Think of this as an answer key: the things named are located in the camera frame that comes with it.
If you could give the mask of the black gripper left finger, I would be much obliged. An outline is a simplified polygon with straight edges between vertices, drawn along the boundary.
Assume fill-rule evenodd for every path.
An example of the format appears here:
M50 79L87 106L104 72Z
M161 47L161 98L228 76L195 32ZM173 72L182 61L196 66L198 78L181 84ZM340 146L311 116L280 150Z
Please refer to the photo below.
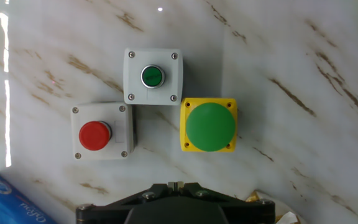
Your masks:
M130 195L105 206L86 203L76 208L76 224L124 223L133 208L171 196L176 183L153 184L149 189Z

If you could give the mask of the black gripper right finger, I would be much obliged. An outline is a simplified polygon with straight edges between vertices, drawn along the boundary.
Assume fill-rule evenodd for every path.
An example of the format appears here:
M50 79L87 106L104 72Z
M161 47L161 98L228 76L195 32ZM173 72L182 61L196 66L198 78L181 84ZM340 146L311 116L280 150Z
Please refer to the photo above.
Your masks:
M178 196L198 199L218 205L229 223L274 224L275 203L269 199L241 200L211 189L199 183L176 183Z

